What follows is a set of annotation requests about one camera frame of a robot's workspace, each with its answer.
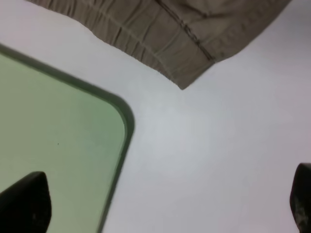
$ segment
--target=black object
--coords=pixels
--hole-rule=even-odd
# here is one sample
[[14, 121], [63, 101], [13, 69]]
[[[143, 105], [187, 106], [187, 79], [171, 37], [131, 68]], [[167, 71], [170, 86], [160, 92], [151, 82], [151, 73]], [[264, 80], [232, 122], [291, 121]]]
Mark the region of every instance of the black object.
[[44, 172], [32, 172], [0, 193], [1, 233], [45, 233], [51, 216]]
[[294, 177], [290, 205], [300, 233], [311, 233], [311, 164], [299, 164]]

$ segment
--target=khaki fabric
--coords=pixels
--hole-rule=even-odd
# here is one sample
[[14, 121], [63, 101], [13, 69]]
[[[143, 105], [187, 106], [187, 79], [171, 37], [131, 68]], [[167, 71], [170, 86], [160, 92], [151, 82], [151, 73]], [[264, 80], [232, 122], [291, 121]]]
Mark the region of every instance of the khaki fabric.
[[247, 46], [290, 0], [28, 0], [69, 16], [181, 89]]

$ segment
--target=green mat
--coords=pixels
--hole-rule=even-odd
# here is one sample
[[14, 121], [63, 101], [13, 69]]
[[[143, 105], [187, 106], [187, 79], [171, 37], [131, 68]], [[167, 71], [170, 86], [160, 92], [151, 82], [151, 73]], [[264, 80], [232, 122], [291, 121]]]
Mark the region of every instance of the green mat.
[[125, 102], [0, 47], [0, 112], [0, 192], [44, 171], [48, 232], [100, 232], [133, 133]]

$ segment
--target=white floor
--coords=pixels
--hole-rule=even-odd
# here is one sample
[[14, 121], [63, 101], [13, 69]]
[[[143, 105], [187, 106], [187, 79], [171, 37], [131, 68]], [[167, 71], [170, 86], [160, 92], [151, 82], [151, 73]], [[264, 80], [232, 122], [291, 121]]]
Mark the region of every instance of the white floor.
[[136, 130], [105, 233], [296, 233], [311, 162], [311, 1], [181, 91], [67, 17], [0, 0], [0, 43], [123, 97]]

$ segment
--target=dark green border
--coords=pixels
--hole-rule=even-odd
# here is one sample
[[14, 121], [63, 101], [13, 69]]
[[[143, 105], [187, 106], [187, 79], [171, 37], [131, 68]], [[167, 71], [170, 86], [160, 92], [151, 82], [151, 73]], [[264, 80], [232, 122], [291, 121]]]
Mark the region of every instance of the dark green border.
[[110, 103], [121, 115], [123, 122], [124, 122], [124, 127], [125, 127], [125, 139], [124, 139], [124, 144], [123, 144], [123, 149], [120, 155], [120, 160], [119, 160], [119, 164], [118, 167], [116, 169], [116, 174], [115, 177], [113, 179], [112, 185], [111, 185], [111, 189], [109, 191], [107, 200], [106, 200], [106, 204], [103, 210], [103, 214], [102, 214], [102, 218], [101, 221], [99, 223], [98, 226], [98, 233], [101, 233], [105, 224], [105, 220], [107, 218], [108, 215], [108, 210], [112, 201], [112, 197], [113, 194], [115, 192], [116, 186], [117, 186], [117, 182], [118, 182], [118, 178], [120, 176], [121, 173], [121, 169], [122, 169], [122, 165], [125, 159], [125, 155], [127, 153], [128, 147], [130, 145], [130, 141], [134, 132], [134, 125], [135, 125], [135, 121], [134, 121], [134, 115], [133, 112], [131, 110], [131, 108], [129, 107], [129, 105], [119, 96], [113, 95], [107, 91], [104, 91], [94, 85], [91, 85], [89, 83], [86, 83], [82, 80], [79, 80], [69, 74], [66, 74], [62, 71], [59, 71], [55, 68], [52, 68], [42, 62], [39, 62], [33, 58], [30, 58], [28, 56], [25, 56], [19, 52], [14, 51], [13, 49], [10, 49], [4, 45], [0, 44], [0, 53], [12, 58], [14, 60], [17, 60], [31, 68], [34, 68], [40, 72], [44, 72], [46, 74], [48, 74], [49, 76], [51, 76], [54, 79], [57, 79], [63, 83], [66, 83], [70, 86], [73, 86], [77, 89], [80, 89], [84, 92], [87, 92], [93, 96], [96, 96], [100, 99], [103, 99], [104, 101]]

